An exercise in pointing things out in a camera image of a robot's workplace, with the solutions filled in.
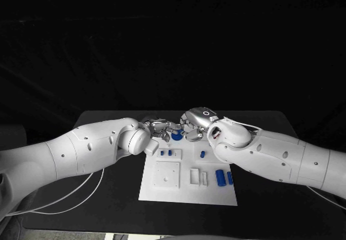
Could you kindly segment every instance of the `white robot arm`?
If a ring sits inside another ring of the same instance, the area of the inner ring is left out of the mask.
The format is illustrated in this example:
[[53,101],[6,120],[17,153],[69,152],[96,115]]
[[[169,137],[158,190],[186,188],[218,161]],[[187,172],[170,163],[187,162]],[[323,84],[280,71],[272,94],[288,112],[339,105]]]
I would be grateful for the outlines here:
[[0,221],[22,199],[59,179],[96,172],[120,158],[146,152],[153,155],[158,142],[170,140],[179,124],[164,119],[138,122],[133,118],[76,127],[50,141],[0,151]]
[[314,187],[346,199],[346,153],[226,117],[219,119],[205,107],[190,109],[180,123],[195,128],[189,133],[182,132],[190,142],[206,134],[223,163],[236,164],[272,181]]

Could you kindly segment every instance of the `white board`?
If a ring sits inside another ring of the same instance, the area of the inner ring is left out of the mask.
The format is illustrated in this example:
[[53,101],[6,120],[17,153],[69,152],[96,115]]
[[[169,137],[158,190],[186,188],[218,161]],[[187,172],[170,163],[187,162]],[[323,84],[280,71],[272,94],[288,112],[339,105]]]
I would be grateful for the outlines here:
[[[235,185],[229,185],[228,181],[231,167],[216,159],[209,142],[171,139],[166,143],[161,139],[154,140],[160,143],[158,152],[153,156],[146,156],[138,200],[236,206]],[[200,158],[200,151],[205,151],[205,158]],[[226,186],[218,186],[215,171],[219,169],[223,170]],[[197,172],[199,184],[190,184],[192,172],[193,178]]]

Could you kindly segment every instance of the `blue object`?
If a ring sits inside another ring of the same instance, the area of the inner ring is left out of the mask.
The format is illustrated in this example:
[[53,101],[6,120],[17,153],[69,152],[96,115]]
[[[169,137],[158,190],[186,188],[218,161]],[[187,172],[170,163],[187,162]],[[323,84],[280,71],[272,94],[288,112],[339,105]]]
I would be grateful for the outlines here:
[[171,133],[170,136],[171,136],[171,139],[173,139],[173,140],[179,141],[179,140],[183,139],[183,135],[180,134],[180,132],[183,131],[183,129],[176,130],[176,131],[177,131],[177,134]]
[[218,186],[225,187],[226,186],[226,179],[225,179],[223,170],[220,170],[220,169],[216,170],[215,174],[216,174]]
[[226,176],[228,176],[229,185],[233,185],[233,179],[229,171],[226,172]]

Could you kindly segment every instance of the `table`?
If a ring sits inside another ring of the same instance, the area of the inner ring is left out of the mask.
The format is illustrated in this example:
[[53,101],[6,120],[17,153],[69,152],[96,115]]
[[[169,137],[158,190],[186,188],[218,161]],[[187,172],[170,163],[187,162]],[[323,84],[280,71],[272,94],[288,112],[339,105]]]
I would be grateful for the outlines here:
[[[147,115],[179,122],[184,111],[85,111],[75,127],[105,120]],[[297,138],[278,111],[222,111],[219,118],[287,134]],[[138,201],[146,154],[131,155],[104,170],[94,196],[73,210],[58,215],[29,213],[23,227],[37,230],[154,234],[220,235],[248,239],[342,239],[346,217],[334,205],[306,186],[269,181],[231,165],[238,206]],[[45,212],[76,205],[92,192],[101,172],[82,188]],[[86,176],[65,178],[43,186],[32,208],[66,195]]]

